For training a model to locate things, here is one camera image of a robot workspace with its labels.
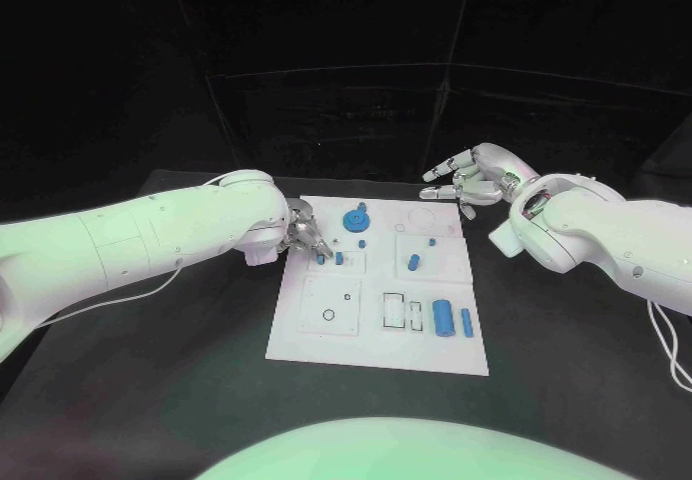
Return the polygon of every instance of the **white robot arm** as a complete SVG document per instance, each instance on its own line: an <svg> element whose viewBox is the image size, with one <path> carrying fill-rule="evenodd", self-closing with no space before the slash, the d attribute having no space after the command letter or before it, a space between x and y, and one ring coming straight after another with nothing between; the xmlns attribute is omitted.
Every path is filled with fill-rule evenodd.
<svg viewBox="0 0 692 480"><path fill-rule="evenodd" d="M0 361L80 300L225 253L261 265L296 245L333 256L312 207L241 170L104 208L0 226Z"/></svg>
<svg viewBox="0 0 692 480"><path fill-rule="evenodd" d="M626 201L596 178L543 177L489 143L452 157L424 180L452 171L455 185L426 188L421 198L459 198L469 218L469 204L505 199L509 219L491 240L508 257L527 250L560 273L592 262L623 290L692 315L692 208Z"/></svg>

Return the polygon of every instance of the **table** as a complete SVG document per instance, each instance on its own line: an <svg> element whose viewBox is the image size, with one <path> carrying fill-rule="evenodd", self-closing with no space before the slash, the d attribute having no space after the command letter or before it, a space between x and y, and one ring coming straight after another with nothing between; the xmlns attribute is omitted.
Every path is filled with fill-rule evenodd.
<svg viewBox="0 0 692 480"><path fill-rule="evenodd" d="M155 171L142 194L211 177ZM421 188L276 183L287 196L400 200ZM158 295L51 328L0 405L0 477L191 478L300 426L395 416L501 430L643 479L688 478L692 397L669 377L645 301L593 265L560 275L527 254L506 259L488 240L506 212L479 208L465 223L491 377L266 360L286 255L248 267L233 251ZM692 326L672 319L690 350Z"/></svg>

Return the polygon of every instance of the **small blue cylinder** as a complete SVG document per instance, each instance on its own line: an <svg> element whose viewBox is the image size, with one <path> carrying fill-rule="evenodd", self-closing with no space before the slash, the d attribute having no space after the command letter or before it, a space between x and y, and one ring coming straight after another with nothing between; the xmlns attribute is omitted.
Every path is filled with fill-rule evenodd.
<svg viewBox="0 0 692 480"><path fill-rule="evenodd" d="M436 314L436 335L439 337L452 337L455 335L455 318L449 300L436 300L433 302L433 313Z"/></svg>
<svg viewBox="0 0 692 480"><path fill-rule="evenodd" d="M472 314L469 313L469 309L462 309L462 325L465 326L465 335L466 338L473 337L473 326L472 326Z"/></svg>
<svg viewBox="0 0 692 480"><path fill-rule="evenodd" d="M414 272L416 269L419 268L419 260L421 257L414 253L411 255L411 260L408 261L408 269Z"/></svg>

